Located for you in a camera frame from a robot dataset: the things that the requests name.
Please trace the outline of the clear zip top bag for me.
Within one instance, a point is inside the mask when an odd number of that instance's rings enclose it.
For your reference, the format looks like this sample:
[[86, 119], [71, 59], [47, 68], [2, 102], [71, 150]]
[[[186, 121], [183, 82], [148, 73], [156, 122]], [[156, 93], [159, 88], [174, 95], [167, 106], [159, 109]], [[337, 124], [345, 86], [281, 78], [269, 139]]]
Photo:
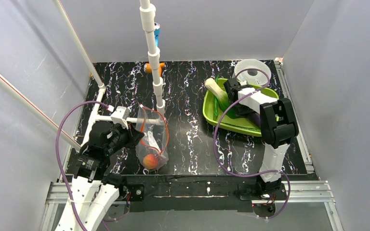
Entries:
[[144, 133], [144, 137], [135, 148], [136, 156], [143, 166], [143, 158], [148, 154], [154, 154], [159, 159], [159, 165], [155, 169], [147, 169], [154, 172], [165, 165], [169, 160], [167, 151], [169, 143], [169, 131], [166, 118], [158, 111], [139, 105], [137, 114], [137, 131]]

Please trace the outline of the peach toy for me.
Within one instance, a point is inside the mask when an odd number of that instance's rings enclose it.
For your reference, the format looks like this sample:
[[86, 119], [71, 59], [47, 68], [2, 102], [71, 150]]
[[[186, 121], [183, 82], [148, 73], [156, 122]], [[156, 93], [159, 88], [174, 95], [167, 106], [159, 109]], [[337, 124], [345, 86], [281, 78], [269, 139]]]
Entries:
[[143, 166], [147, 169], [155, 169], [159, 165], [159, 159], [154, 154], [148, 154], [143, 158]]

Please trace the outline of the purple eggplant toy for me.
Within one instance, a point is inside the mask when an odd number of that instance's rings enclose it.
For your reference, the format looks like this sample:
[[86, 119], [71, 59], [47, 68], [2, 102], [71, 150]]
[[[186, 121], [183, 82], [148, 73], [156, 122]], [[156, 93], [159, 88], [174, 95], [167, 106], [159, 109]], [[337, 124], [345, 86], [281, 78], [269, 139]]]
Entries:
[[250, 120], [253, 124], [255, 124], [258, 128], [261, 128], [261, 118], [257, 112], [252, 112], [250, 115]]

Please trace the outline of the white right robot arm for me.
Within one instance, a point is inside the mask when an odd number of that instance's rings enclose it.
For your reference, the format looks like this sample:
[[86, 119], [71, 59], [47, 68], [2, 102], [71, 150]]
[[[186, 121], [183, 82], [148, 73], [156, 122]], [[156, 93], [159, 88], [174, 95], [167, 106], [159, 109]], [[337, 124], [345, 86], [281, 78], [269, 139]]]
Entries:
[[254, 192], [278, 190], [285, 153], [299, 133], [291, 101], [267, 96], [251, 85], [241, 85], [236, 78], [228, 79], [224, 88], [236, 115], [251, 120], [261, 130], [264, 157]]

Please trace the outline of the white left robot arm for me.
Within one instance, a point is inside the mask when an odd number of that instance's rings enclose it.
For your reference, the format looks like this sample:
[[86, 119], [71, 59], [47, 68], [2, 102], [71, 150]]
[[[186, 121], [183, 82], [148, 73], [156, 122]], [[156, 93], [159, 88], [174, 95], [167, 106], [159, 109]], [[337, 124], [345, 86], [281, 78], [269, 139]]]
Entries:
[[127, 196], [126, 177], [108, 173], [110, 157], [123, 148], [134, 148], [144, 137], [129, 123], [96, 122], [72, 169], [69, 198], [56, 226], [58, 231], [94, 231], [121, 192]]

